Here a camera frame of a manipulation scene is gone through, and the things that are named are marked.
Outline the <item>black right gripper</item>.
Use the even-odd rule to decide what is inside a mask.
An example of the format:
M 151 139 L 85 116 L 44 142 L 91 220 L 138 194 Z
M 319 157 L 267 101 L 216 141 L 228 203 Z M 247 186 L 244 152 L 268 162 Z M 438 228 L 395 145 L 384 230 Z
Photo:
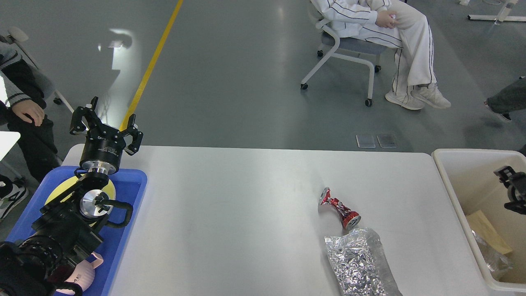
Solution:
M 494 171 L 500 183 L 509 185 L 505 208 L 515 213 L 526 215 L 526 173 L 516 173 L 513 167 L 503 166 Z

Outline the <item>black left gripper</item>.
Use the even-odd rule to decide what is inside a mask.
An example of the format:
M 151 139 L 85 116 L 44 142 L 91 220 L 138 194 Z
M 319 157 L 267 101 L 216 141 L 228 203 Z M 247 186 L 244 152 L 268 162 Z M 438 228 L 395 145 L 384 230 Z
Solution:
M 80 167 L 85 171 L 98 170 L 111 175 L 120 169 L 123 150 L 128 155 L 139 151 L 143 133 L 135 124 L 135 115 L 128 118 L 126 129 L 119 131 L 117 136 L 103 137 L 103 123 L 95 112 L 98 97 L 84 107 L 79 106 L 72 114 L 70 134 L 86 135 L 86 143 L 81 154 Z M 132 140 L 126 144 L 124 138 L 131 136 Z

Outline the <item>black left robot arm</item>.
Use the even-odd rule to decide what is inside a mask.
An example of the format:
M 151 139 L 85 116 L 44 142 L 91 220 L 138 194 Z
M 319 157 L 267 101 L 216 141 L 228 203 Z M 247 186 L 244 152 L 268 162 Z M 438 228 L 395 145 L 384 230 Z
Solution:
M 81 261 L 95 251 L 107 226 L 125 227 L 132 219 L 133 206 L 112 200 L 103 188 L 111 174 L 118 172 L 122 153 L 135 154 L 143 133 L 129 117 L 120 131 L 103 124 L 95 113 L 98 97 L 75 109 L 70 133 L 86 133 L 77 181 L 40 209 L 32 223 L 35 233 L 20 244 L 1 243 L 2 296 L 52 296 L 56 290 L 83 294 L 67 278 Z

